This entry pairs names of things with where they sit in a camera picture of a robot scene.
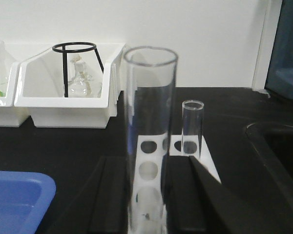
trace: white plastic base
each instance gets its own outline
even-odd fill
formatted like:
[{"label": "white plastic base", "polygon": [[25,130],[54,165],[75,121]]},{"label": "white plastic base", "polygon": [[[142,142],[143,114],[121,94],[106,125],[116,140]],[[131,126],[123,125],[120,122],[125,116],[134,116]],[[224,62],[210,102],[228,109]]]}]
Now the white plastic base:
[{"label": "white plastic base", "polygon": [[[171,135],[170,138],[170,149],[169,149],[169,155],[170,156],[180,156],[182,153],[175,148],[175,143],[178,141],[181,141],[182,136],[181,135]],[[201,157],[197,158],[200,163],[202,163],[206,169],[209,171],[209,173],[218,180],[219,183],[220,177],[218,175],[217,169],[215,167],[214,161],[210,155],[209,148],[206,144],[204,136],[202,136],[202,148],[201,148]]]},{"label": "white plastic base", "polygon": [[[161,192],[161,169],[167,150],[163,143],[167,134],[138,136],[131,214],[128,232],[131,234],[162,234],[166,213]],[[155,144],[153,152],[143,150],[143,143]]]}]

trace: small glass tube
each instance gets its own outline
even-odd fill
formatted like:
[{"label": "small glass tube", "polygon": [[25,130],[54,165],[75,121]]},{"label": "small glass tube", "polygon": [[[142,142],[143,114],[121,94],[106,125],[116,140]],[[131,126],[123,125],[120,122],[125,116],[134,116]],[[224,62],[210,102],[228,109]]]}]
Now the small glass tube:
[{"label": "small glass tube", "polygon": [[202,125],[204,103],[197,100],[186,100],[182,103],[182,140],[181,153],[183,156],[201,157]]}]

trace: blue object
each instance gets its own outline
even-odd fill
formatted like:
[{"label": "blue object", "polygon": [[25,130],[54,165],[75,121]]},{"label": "blue object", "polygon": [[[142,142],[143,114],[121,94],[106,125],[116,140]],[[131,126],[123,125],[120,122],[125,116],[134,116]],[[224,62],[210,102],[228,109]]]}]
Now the blue object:
[{"label": "blue object", "polygon": [[293,100],[293,0],[282,2],[265,87]]},{"label": "blue object", "polygon": [[0,171],[0,234],[34,234],[55,191],[47,175]]}]

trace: glassware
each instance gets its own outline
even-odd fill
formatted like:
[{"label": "glassware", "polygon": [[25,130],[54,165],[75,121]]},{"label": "glassware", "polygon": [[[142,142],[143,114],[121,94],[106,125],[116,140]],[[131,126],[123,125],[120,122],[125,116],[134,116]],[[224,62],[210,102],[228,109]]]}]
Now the glassware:
[{"label": "glassware", "polygon": [[162,196],[178,55],[166,48],[128,50],[125,90],[130,232],[161,234]]},{"label": "glassware", "polygon": [[77,54],[71,62],[74,64],[75,76],[68,82],[68,94],[71,98],[99,98],[102,83],[97,82],[87,72],[87,65]]},{"label": "glassware", "polygon": [[204,103],[197,100],[186,100],[182,103],[182,140],[181,153],[193,155],[200,159],[202,148],[202,124]]}]

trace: black stand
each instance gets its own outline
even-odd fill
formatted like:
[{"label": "black stand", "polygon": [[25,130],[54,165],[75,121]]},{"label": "black stand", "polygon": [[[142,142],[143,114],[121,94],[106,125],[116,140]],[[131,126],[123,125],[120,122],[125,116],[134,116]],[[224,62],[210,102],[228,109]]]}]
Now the black stand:
[{"label": "black stand", "polygon": [[[66,50],[67,45],[90,45],[88,48],[78,49],[78,50]],[[97,45],[90,42],[67,42],[62,44],[57,44],[52,47],[52,50],[63,54],[63,78],[64,78],[64,97],[68,97],[68,78],[67,78],[67,53],[81,53],[94,50],[96,53],[99,65],[101,67],[102,73],[104,72],[104,67],[97,49]]]}]

